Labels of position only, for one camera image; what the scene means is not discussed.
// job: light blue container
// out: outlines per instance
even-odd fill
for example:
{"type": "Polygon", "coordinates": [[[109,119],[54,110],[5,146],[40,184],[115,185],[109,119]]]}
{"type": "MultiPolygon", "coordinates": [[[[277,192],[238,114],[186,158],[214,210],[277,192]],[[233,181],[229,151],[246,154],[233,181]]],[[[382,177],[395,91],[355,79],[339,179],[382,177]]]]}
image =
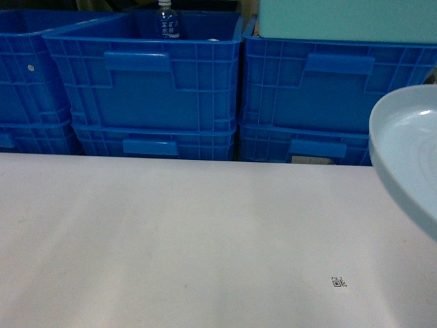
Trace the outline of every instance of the light blue container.
{"type": "Polygon", "coordinates": [[[437,44],[435,0],[259,0],[264,38],[437,44]]]}

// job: white tabletop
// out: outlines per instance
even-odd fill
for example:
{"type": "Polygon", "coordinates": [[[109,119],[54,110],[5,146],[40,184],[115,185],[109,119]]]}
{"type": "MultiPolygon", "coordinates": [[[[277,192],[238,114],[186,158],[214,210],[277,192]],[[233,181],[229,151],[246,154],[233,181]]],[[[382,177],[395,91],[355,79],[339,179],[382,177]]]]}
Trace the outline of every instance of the white tabletop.
{"type": "Polygon", "coordinates": [[[434,328],[437,243],[371,167],[0,154],[0,295],[2,328],[434,328]]]}

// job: bottle label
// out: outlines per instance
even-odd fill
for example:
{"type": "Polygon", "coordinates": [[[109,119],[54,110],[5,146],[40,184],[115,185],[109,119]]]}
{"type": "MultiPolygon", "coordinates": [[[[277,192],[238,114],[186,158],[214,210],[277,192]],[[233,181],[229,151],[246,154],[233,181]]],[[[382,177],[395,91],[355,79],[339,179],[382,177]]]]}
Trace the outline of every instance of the bottle label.
{"type": "Polygon", "coordinates": [[[178,39],[179,35],[179,21],[177,17],[171,16],[162,18],[160,23],[160,35],[165,39],[178,39]]]}

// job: stacked crates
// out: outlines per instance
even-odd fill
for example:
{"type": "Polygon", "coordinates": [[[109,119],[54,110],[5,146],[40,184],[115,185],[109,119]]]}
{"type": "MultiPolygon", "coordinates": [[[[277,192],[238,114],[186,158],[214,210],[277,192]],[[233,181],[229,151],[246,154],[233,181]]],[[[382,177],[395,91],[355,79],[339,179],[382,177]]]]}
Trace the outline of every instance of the stacked crates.
{"type": "Polygon", "coordinates": [[[42,39],[48,30],[111,15],[97,12],[0,12],[0,152],[80,154],[70,102],[42,39]]]}
{"type": "Polygon", "coordinates": [[[44,34],[85,153],[234,158],[242,17],[178,12],[179,40],[159,40],[154,11],[44,34]]]}

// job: qr code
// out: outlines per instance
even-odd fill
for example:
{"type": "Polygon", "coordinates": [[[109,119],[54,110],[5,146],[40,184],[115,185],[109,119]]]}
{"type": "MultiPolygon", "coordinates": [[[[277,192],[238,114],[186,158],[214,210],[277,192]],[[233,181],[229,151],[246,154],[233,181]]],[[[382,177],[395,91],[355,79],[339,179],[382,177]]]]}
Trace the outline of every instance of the qr code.
{"type": "Polygon", "coordinates": [[[331,277],[330,280],[335,288],[348,287],[342,277],[331,277]]]}

